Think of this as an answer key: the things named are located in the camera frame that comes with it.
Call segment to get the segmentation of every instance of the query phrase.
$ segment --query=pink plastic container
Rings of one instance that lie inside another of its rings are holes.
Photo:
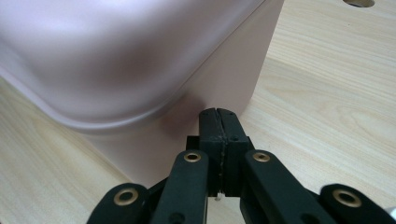
[[[149,187],[201,110],[246,107],[282,4],[0,2],[0,76]]]

